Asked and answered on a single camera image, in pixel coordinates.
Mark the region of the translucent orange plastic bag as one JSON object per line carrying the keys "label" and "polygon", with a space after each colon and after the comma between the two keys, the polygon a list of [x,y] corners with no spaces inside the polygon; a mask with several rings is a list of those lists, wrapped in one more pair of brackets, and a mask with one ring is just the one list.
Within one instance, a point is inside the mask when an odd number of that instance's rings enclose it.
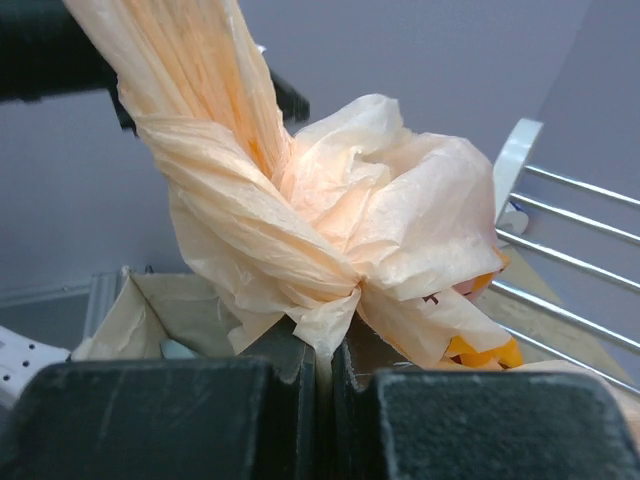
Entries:
{"label": "translucent orange plastic bag", "polygon": [[414,364],[522,364],[475,306],[507,264],[489,160],[361,96],[295,134],[234,1],[70,1],[169,187],[187,265],[243,350],[283,317],[330,357],[354,316]]}

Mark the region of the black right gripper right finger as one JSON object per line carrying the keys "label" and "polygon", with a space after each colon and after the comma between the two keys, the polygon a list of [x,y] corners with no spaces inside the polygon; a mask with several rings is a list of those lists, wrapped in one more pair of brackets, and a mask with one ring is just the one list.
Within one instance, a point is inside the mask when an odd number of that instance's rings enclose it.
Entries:
{"label": "black right gripper right finger", "polygon": [[342,479],[635,479],[639,407],[546,362],[424,371],[354,320],[333,359]]}

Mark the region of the cream canvas tote bag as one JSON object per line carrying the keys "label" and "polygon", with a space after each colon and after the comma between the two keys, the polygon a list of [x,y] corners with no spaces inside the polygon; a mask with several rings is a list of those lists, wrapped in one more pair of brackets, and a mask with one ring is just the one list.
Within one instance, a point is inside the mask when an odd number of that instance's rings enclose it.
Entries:
{"label": "cream canvas tote bag", "polygon": [[206,357],[232,356],[228,333],[235,326],[235,319],[205,279],[125,268],[110,310],[71,359],[159,359],[161,344],[167,340]]}

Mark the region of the blue brown chips bag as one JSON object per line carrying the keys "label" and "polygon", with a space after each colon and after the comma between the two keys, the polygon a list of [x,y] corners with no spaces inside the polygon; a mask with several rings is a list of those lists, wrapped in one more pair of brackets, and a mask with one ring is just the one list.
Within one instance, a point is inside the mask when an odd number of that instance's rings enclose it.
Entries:
{"label": "blue brown chips bag", "polygon": [[161,342],[160,351],[162,357],[166,360],[193,360],[198,357],[196,352],[173,339]]}

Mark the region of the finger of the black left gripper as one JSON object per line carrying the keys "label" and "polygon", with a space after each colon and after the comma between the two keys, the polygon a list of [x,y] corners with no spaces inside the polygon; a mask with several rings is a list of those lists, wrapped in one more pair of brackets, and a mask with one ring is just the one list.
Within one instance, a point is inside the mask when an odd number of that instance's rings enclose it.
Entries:
{"label": "finger of the black left gripper", "polygon": [[116,75],[63,2],[5,0],[1,3],[1,100],[106,90]]}
{"label": "finger of the black left gripper", "polygon": [[[273,69],[269,70],[269,74],[284,123],[302,123],[307,121],[310,118],[309,101]],[[116,80],[112,81],[112,103],[121,129],[123,131],[131,131],[136,135],[135,122],[119,100]]]}

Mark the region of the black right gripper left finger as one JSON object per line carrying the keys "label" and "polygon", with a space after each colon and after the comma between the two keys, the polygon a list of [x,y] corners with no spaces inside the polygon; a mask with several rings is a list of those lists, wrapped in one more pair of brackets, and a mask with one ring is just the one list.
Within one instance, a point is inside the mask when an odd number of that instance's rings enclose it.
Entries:
{"label": "black right gripper left finger", "polygon": [[315,360],[292,330],[236,357],[41,370],[2,434],[2,477],[313,478]]}

